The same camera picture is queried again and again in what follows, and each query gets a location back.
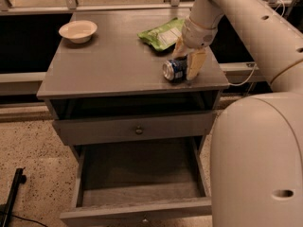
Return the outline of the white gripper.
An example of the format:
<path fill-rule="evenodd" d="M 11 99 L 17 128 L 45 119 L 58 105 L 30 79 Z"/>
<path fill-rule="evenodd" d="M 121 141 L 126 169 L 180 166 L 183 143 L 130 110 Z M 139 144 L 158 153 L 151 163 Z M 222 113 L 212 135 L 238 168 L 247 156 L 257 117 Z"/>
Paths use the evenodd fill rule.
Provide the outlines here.
<path fill-rule="evenodd" d="M 179 37 L 172 57 L 183 58 L 187 55 L 187 47 L 198 49 L 210 46 L 217 34 L 218 29 L 204 28 L 187 17 L 182 27 L 182 38 Z M 187 55 L 187 80 L 193 80 L 198 75 L 206 59 L 205 49 L 195 50 Z"/>

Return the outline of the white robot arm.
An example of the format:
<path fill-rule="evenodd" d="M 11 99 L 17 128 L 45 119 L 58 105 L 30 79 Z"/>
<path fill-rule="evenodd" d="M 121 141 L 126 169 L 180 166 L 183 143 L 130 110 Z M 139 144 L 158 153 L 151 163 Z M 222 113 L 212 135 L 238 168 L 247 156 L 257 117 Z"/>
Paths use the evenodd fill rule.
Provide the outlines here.
<path fill-rule="evenodd" d="M 303 227 L 302 34 L 262 0 L 195 0 L 175 56 L 225 15 L 270 85 L 219 115 L 212 132 L 213 227 Z"/>

